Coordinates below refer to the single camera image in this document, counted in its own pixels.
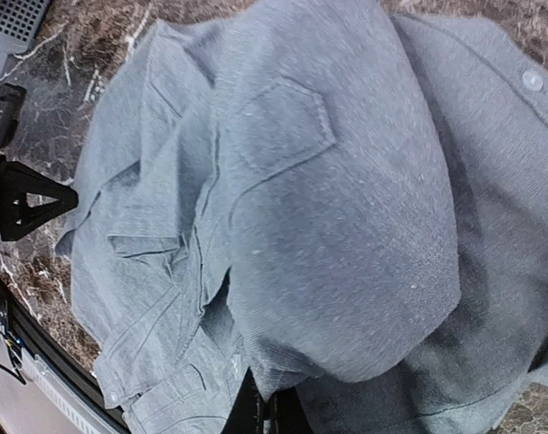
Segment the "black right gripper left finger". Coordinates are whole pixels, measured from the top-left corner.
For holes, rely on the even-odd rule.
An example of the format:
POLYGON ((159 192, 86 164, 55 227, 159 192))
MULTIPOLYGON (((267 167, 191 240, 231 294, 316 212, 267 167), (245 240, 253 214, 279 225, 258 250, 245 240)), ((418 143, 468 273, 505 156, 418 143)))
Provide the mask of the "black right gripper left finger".
POLYGON ((253 375, 246 374, 222 434, 262 434, 265 406, 253 375))

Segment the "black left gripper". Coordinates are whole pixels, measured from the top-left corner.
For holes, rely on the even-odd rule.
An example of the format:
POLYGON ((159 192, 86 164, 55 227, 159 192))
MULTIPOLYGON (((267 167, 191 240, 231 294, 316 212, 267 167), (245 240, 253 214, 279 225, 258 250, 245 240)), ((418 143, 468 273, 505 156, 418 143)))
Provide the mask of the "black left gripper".
POLYGON ((78 194, 32 168, 0 158, 0 236, 2 241, 18 241, 45 223, 64 215, 79 204, 78 194), (51 202, 30 206, 29 195, 51 202))

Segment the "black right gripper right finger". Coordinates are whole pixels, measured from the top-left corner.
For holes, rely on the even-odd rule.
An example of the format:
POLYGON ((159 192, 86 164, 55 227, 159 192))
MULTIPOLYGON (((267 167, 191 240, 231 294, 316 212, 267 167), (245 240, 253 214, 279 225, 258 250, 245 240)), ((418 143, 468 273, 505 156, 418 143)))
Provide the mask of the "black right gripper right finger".
POLYGON ((270 398, 269 433, 313 434, 295 389, 276 392, 270 398))

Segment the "grey button shirt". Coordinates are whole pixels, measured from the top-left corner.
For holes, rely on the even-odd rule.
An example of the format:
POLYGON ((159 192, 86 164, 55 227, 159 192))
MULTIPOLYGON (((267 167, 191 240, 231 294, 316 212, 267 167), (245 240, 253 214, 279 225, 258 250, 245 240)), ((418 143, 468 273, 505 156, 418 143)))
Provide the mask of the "grey button shirt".
POLYGON ((153 24, 56 251, 133 433, 242 378, 315 433, 485 433, 548 387, 548 71, 494 23, 259 1, 153 24))

